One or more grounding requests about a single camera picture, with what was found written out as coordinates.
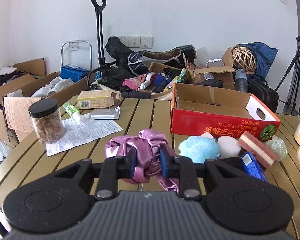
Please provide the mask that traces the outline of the purple satin scrunchie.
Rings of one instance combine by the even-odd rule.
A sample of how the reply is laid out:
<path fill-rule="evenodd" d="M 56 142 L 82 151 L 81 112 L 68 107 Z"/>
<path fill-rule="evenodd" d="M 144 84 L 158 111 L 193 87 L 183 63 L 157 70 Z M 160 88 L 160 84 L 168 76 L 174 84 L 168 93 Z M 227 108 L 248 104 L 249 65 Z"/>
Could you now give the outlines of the purple satin scrunchie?
<path fill-rule="evenodd" d="M 178 193 L 179 180 L 175 178 L 167 179 L 161 174 L 160 148 L 162 146 L 170 148 L 166 136 L 161 132 L 147 128 L 140 130 L 137 136 L 121 135 L 114 137 L 106 143 L 105 155 L 107 158 L 117 155 L 126 156 L 132 146 L 138 151 L 138 162 L 133 179 L 124 179 L 124 181 L 137 185 L 149 183 L 150 178 L 155 177 L 164 190 Z"/>

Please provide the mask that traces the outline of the black jacket with fleece lining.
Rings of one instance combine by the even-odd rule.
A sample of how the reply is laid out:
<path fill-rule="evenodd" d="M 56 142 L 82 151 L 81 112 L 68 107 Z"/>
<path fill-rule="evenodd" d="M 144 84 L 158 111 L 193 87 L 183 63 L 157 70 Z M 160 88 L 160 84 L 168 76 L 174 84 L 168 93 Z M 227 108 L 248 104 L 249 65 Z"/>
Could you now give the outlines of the black jacket with fleece lining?
<path fill-rule="evenodd" d="M 132 51 L 116 36 L 108 39 L 106 51 L 115 59 L 118 68 L 130 72 L 134 76 L 145 74 L 152 62 L 181 69 L 185 66 L 185 60 L 193 62 L 197 58 L 195 47 L 191 44 L 163 52 Z"/>

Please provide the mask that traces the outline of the tan folding slat table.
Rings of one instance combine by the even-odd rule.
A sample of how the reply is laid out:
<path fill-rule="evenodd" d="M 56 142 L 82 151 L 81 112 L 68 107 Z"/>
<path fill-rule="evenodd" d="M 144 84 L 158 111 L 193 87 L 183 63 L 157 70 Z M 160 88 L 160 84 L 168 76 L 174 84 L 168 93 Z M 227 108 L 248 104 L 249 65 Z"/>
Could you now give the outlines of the tan folding slat table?
<path fill-rule="evenodd" d="M 79 160 L 10 192 L 3 239 L 292 239 L 291 196 L 267 182 L 275 154 L 249 133 L 237 157 L 196 163 L 152 129 L 106 144 L 102 163 Z"/>

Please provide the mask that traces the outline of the small green bottle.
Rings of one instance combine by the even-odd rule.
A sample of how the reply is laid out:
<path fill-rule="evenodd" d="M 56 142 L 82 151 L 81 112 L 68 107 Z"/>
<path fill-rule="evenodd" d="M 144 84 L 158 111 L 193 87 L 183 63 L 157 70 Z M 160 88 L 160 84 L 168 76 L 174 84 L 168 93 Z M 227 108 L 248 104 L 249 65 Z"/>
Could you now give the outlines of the small green bottle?
<path fill-rule="evenodd" d="M 76 124 L 80 125 L 84 123 L 84 118 L 81 116 L 79 110 L 72 105 L 71 103 L 64 103 L 63 104 L 63 108 L 66 111 L 66 113 L 72 118 L 74 119 L 74 121 L 76 122 Z"/>

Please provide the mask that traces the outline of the large open cardboard box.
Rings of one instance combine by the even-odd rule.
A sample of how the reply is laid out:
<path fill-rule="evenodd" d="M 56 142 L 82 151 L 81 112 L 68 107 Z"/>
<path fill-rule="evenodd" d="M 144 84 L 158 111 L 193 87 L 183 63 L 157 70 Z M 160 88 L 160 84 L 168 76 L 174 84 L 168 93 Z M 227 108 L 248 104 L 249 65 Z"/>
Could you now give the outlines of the large open cardboard box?
<path fill-rule="evenodd" d="M 0 105 L 3 107 L 0 109 L 0 140 L 8 140 L 8 136 L 2 134 L 8 129 L 15 133 L 19 142 L 33 131 L 28 109 L 42 97 L 32 95 L 57 77 L 59 73 L 54 72 L 35 80 L 27 74 L 0 87 Z"/>

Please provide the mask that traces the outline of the blue carton box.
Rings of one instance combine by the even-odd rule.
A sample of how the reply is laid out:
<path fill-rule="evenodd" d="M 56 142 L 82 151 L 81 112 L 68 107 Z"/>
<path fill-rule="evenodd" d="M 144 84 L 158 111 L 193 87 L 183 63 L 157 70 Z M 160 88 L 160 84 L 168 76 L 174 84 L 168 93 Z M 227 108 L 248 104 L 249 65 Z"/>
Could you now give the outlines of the blue carton box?
<path fill-rule="evenodd" d="M 89 70 L 87 69 L 68 64 L 61 67 L 60 77 L 62 79 L 71 79 L 73 82 L 77 82 L 86 77 L 88 73 Z"/>

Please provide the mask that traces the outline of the light blue plush toy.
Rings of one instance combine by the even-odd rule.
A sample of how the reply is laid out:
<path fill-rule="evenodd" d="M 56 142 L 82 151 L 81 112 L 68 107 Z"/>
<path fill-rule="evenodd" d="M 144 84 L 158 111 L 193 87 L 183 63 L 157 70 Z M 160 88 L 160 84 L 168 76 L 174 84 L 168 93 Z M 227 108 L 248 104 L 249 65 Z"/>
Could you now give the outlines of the light blue plush toy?
<path fill-rule="evenodd" d="M 193 163 L 205 163 L 207 159 L 219 159 L 221 154 L 215 139 L 191 136 L 178 147 L 179 155 L 188 157 Z"/>

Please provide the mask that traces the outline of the far left cardboard box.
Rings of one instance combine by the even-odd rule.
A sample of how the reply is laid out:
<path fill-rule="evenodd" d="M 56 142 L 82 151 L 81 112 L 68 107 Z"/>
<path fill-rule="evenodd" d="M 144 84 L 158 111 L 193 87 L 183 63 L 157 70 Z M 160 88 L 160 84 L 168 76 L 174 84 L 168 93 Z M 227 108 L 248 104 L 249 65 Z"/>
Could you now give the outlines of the far left cardboard box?
<path fill-rule="evenodd" d="M 46 66 L 41 58 L 15 64 L 8 70 L 9 73 L 0 75 L 0 141 L 14 148 L 18 144 L 17 137 L 14 129 L 9 128 L 7 124 L 4 97 L 45 76 Z"/>

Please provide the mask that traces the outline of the yellow medicine box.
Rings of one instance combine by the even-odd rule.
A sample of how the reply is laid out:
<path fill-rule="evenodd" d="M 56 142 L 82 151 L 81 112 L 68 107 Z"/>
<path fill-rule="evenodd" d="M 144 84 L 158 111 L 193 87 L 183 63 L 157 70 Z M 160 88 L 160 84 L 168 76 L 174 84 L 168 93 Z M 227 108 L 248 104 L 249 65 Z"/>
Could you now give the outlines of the yellow medicine box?
<path fill-rule="evenodd" d="M 121 100 L 121 93 L 115 90 L 86 90 L 81 91 L 77 97 L 79 109 L 97 109 L 109 108 L 115 103 L 115 100 Z"/>

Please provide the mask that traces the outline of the black suitcase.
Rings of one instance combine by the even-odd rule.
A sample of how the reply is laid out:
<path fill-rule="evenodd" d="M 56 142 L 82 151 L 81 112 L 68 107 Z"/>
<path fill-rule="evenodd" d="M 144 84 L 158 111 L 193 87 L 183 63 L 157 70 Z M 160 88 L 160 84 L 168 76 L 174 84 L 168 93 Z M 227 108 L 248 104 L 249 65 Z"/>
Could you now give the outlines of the black suitcase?
<path fill-rule="evenodd" d="M 270 87 L 260 84 L 247 77 L 248 93 L 254 94 L 260 99 L 273 113 L 276 113 L 279 101 L 278 93 Z"/>

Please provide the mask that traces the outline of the chrome folding stool frame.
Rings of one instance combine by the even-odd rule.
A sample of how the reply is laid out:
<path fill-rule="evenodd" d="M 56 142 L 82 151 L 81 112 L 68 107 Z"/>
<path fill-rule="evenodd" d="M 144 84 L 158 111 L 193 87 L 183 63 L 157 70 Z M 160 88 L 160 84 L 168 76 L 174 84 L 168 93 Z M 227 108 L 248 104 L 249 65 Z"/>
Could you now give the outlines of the chrome folding stool frame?
<path fill-rule="evenodd" d="M 72 65 L 93 69 L 93 46 L 87 40 L 71 40 L 61 45 L 61 66 Z"/>

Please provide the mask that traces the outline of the clear jar with snacks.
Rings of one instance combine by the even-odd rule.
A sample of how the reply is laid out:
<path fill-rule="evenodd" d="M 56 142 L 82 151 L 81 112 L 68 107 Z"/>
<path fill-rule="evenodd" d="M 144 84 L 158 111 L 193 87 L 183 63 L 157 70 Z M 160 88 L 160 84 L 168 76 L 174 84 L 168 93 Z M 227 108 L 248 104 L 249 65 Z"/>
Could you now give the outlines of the clear jar with snacks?
<path fill-rule="evenodd" d="M 39 100 L 28 111 L 34 131 L 42 144 L 53 144 L 65 135 L 57 99 Z"/>

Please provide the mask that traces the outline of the grey blue water bottle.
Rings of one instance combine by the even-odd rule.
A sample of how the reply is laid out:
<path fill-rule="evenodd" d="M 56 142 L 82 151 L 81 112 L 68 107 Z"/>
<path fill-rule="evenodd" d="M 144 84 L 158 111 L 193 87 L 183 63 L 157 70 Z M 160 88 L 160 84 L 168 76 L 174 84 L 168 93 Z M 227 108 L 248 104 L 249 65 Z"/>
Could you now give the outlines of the grey blue water bottle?
<path fill-rule="evenodd" d="M 243 93 L 248 92 L 247 75 L 243 69 L 238 69 L 236 71 L 235 90 Z"/>

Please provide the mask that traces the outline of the printed paper sheet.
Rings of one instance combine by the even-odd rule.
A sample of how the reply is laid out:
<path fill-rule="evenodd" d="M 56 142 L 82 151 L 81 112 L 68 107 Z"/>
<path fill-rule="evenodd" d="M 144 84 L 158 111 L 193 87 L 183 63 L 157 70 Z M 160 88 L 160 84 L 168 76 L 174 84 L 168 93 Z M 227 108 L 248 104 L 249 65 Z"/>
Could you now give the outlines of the printed paper sheet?
<path fill-rule="evenodd" d="M 80 125 L 72 118 L 63 120 L 66 133 L 57 142 L 46 144 L 46 155 L 50 157 L 122 131 L 114 120 L 89 120 L 88 116 L 89 114 L 82 115 L 84 122 Z"/>

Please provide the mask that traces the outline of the wall socket panel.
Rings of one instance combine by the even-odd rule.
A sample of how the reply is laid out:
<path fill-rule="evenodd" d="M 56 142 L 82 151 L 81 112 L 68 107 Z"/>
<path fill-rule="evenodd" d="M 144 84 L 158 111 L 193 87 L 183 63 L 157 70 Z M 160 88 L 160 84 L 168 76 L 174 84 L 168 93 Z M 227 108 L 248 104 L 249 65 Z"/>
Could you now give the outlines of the wall socket panel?
<path fill-rule="evenodd" d="M 152 36 L 119 36 L 119 40 L 128 48 L 153 48 Z"/>

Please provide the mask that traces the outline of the red cardboard fruit box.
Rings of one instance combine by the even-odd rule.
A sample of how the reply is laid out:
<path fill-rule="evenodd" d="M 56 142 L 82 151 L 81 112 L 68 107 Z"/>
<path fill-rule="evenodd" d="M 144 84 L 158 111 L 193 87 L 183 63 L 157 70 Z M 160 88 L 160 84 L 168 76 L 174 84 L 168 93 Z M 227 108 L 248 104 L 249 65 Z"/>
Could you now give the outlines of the red cardboard fruit box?
<path fill-rule="evenodd" d="M 280 119 L 254 94 L 176 83 L 172 89 L 171 133 L 209 132 L 239 138 L 245 131 L 260 141 L 276 134 Z"/>

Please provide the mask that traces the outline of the pink layered sponge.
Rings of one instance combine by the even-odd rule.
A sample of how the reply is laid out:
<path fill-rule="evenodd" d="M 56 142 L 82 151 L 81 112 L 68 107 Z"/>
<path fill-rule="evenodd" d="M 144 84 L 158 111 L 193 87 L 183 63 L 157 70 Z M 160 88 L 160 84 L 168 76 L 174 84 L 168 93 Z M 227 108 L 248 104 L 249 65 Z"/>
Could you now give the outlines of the pink layered sponge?
<path fill-rule="evenodd" d="M 264 169 L 269 169 L 275 163 L 276 154 L 251 133 L 244 131 L 240 136 L 238 143 L 247 152 L 252 153 Z"/>

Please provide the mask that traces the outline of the woven rattan ball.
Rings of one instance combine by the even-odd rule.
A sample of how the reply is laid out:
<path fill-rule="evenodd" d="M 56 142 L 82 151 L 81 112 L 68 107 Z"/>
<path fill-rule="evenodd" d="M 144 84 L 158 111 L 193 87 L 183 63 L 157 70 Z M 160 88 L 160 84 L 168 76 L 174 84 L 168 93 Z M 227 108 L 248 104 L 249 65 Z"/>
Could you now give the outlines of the woven rattan ball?
<path fill-rule="evenodd" d="M 246 46 L 238 44 L 232 48 L 234 66 L 243 69 L 247 74 L 254 74 L 257 70 L 257 61 L 253 52 Z"/>

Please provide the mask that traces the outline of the blue tissue pack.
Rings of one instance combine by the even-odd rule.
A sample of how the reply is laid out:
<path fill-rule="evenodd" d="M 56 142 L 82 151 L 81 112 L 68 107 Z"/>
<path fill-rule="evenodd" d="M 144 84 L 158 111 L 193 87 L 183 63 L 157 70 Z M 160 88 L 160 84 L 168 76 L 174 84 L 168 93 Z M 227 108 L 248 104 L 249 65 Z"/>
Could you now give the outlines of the blue tissue pack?
<path fill-rule="evenodd" d="M 255 177 L 262 181 L 268 181 L 266 179 L 266 176 L 264 175 L 264 172 L 259 165 L 258 161 L 255 159 L 252 153 L 245 152 L 241 156 L 241 162 L 244 168 L 244 171 L 249 174 L 252 177 Z"/>

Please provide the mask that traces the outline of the small open cardboard box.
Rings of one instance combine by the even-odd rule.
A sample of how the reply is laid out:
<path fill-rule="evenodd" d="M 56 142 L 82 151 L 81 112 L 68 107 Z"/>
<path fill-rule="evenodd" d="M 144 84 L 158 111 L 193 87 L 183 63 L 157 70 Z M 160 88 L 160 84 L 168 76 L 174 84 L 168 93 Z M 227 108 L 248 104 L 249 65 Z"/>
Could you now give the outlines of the small open cardboard box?
<path fill-rule="evenodd" d="M 189 74 L 189 83 L 199 84 L 206 80 L 221 79 L 223 88 L 235 89 L 234 82 L 234 62 L 232 58 L 232 49 L 229 47 L 220 61 L 217 61 L 217 66 L 212 67 L 197 67 L 189 60 L 186 63 L 186 69 Z"/>

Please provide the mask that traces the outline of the navy blue fabric bag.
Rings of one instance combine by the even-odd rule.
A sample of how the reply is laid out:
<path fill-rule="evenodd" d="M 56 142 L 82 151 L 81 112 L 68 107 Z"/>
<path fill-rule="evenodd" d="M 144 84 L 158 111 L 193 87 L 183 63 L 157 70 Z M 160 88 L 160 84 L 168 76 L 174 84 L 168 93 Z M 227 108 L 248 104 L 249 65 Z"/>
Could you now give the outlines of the navy blue fabric bag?
<path fill-rule="evenodd" d="M 239 47 L 247 47 L 253 52 L 257 66 L 253 78 L 260 83 L 266 82 L 267 74 L 279 50 L 277 48 L 271 48 L 263 42 L 240 43 Z"/>

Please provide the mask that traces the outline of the silver blister pack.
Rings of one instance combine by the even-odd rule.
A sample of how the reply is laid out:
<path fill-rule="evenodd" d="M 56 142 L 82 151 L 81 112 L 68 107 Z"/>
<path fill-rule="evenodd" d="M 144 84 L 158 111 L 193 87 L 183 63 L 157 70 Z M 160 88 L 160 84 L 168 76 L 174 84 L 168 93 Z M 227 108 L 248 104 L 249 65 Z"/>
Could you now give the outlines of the silver blister pack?
<path fill-rule="evenodd" d="M 117 120 L 120 117 L 120 106 L 115 108 L 97 108 L 90 113 L 89 120 Z"/>

